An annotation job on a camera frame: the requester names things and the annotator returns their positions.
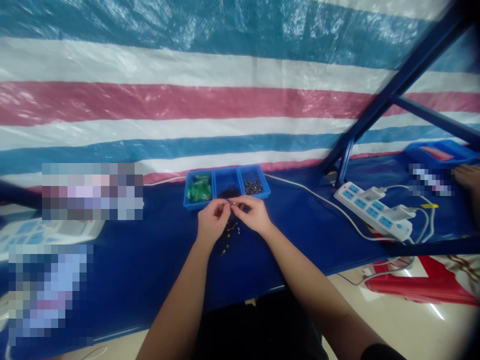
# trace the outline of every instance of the white power strip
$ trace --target white power strip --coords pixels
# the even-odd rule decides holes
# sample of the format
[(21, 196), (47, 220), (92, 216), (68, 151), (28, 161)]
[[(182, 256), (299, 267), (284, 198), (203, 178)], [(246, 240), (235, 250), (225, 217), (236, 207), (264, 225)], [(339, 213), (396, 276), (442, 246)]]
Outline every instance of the white power strip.
[(403, 242), (412, 234), (412, 223), (407, 219), (413, 218), (415, 212), (408, 211), (403, 205), (393, 208), (386, 206), (378, 200), (384, 196), (384, 193), (378, 193), (374, 187), (363, 191), (350, 181), (343, 184), (333, 195), (379, 233)]

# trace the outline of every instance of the person's left hand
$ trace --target person's left hand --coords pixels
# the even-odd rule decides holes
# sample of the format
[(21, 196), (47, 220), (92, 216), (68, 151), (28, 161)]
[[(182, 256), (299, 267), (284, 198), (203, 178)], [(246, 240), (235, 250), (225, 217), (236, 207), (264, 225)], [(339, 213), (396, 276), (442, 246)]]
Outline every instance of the person's left hand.
[(230, 203), (225, 199), (214, 199), (198, 213), (198, 235), (196, 240), (213, 248), (224, 232), (230, 217)]

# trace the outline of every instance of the yellow tag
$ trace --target yellow tag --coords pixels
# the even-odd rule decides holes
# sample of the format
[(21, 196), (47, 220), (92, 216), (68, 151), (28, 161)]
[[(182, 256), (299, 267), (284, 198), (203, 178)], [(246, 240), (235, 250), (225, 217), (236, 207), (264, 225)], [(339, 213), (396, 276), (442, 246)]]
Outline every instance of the yellow tag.
[(437, 204), (423, 204), (421, 207), (424, 209), (436, 209), (439, 206)]

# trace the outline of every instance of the blue plastic bin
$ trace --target blue plastic bin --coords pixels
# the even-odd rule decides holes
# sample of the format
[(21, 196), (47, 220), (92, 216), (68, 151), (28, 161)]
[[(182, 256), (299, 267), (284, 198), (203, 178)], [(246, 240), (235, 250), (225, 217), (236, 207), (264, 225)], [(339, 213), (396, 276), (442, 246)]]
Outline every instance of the blue plastic bin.
[[(440, 161), (427, 151), (420, 147), (432, 147), (443, 151), (454, 157), (447, 161)], [(406, 149), (405, 154), (420, 164), (425, 164), (428, 168), (452, 169), (459, 164), (472, 163), (478, 159), (479, 154), (469, 148), (456, 143), (453, 140), (441, 140), (431, 142), (414, 142)]]
[(186, 174), (185, 193), (183, 195), (183, 206), (189, 211), (199, 210), (206, 207), (210, 201), (189, 202), (187, 192), (192, 183), (194, 175), (210, 175), (210, 184), (214, 199), (220, 198), (220, 194), (228, 188), (239, 189), (241, 195), (245, 195), (244, 179), (253, 182), (256, 177), (260, 179), (263, 192), (252, 196), (259, 199), (266, 199), (270, 195), (270, 187), (265, 180), (265, 175), (260, 165), (241, 166), (241, 167), (222, 167), (215, 170), (192, 171)]
[(242, 185), (242, 193), (245, 194), (245, 186), (244, 180), (253, 182), (256, 177), (260, 179), (261, 187), (263, 188), (263, 192), (253, 194), (252, 196), (259, 199), (266, 199), (270, 195), (270, 187), (265, 179), (264, 172), (260, 165), (252, 165), (252, 166), (241, 166), (238, 168), (238, 172), (240, 174), (240, 181)]
[(240, 174), (237, 167), (225, 167), (213, 170), (213, 176), (215, 177), (215, 199), (223, 199), (221, 194), (225, 190), (238, 190), (238, 196), (244, 195), (242, 191), (242, 182), (240, 180)]
[(215, 177), (213, 171), (211, 170), (200, 170), (200, 171), (191, 171), (186, 174), (186, 181), (185, 181), (185, 192), (183, 195), (183, 206), (186, 207), (189, 211), (203, 209), (206, 207), (212, 199), (209, 201), (200, 201), (200, 202), (190, 202), (187, 196), (188, 188), (193, 181), (193, 177), (195, 175), (209, 175), (210, 176), (210, 186), (211, 186), (211, 194), (212, 198), (215, 198)]

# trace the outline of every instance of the black pants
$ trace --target black pants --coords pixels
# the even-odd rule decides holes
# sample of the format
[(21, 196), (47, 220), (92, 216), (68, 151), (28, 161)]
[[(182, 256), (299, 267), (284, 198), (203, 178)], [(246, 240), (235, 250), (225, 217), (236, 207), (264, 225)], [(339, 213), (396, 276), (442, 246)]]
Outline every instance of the black pants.
[(193, 359), (328, 360), (321, 335), (290, 290), (203, 315)]

